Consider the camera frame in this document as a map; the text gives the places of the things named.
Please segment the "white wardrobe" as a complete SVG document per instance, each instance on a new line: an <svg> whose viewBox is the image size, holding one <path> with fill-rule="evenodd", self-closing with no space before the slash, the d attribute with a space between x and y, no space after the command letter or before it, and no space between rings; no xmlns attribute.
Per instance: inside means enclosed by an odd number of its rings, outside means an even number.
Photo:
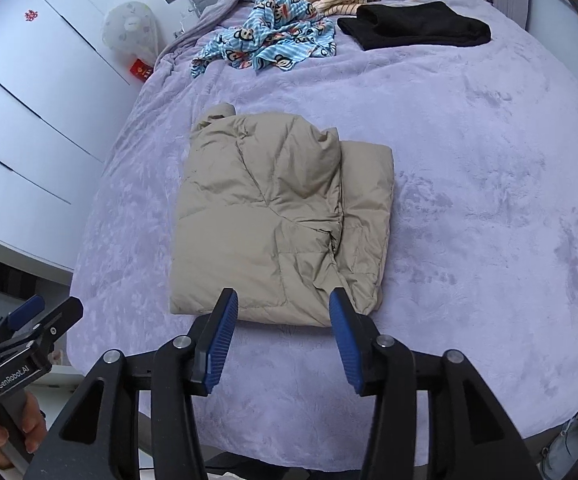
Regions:
<svg viewBox="0 0 578 480"><path fill-rule="evenodd" d="M140 84L102 39L129 1L163 40L184 5L165 0L0 0L0 262L71 279L104 162Z"/></svg>

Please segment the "lavender plush bedspread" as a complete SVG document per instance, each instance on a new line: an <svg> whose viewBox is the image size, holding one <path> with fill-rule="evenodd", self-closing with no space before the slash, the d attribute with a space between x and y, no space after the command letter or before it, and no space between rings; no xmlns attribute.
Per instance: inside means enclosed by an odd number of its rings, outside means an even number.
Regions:
<svg viewBox="0 0 578 480"><path fill-rule="evenodd" d="M434 0L385 0L411 4ZM68 358L151 351L185 333L170 313L174 211L189 135L218 103L288 112L388 146L395 202L374 322L411 349L456 348L520 434L578 410L578 81L483 0L441 0L490 26L474 48L362 50L293 70L190 63L249 6L226 0L161 56L106 161L71 292L83 318Z"/></svg>

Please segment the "beige puffer jacket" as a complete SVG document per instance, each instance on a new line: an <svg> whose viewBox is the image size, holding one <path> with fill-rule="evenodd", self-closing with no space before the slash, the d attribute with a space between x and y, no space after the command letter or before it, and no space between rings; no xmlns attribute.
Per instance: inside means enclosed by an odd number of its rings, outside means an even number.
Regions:
<svg viewBox="0 0 578 480"><path fill-rule="evenodd" d="M326 327L342 288L380 307L394 198L390 148L227 103L193 127L175 214L170 312L237 293L243 321Z"/></svg>

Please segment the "covered white fan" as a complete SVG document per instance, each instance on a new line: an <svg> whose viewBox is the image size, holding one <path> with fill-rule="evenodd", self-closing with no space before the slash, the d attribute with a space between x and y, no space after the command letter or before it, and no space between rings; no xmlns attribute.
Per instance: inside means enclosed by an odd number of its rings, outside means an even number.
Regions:
<svg viewBox="0 0 578 480"><path fill-rule="evenodd" d="M146 4L129 1L110 10L103 20L102 41L115 53L132 60L132 76L142 82L148 80L160 44L158 23Z"/></svg>

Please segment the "black folded garment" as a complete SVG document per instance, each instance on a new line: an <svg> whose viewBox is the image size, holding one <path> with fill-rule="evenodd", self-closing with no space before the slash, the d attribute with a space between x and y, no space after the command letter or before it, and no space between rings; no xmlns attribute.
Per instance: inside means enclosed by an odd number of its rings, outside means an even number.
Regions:
<svg viewBox="0 0 578 480"><path fill-rule="evenodd" d="M338 18L338 26L365 51L417 44L467 48L492 39L486 23L462 16L441 1L418 6L364 4L354 18Z"/></svg>

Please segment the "blue monkey print garment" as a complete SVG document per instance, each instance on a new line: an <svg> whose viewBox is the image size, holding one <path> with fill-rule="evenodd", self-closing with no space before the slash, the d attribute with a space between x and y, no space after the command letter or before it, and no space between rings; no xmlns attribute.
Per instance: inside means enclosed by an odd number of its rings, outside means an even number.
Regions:
<svg viewBox="0 0 578 480"><path fill-rule="evenodd" d="M204 74L211 62L223 60L237 70L267 66L280 70L308 58L336 55L336 28L306 0L255 0L246 20L225 28L191 61L191 76Z"/></svg>

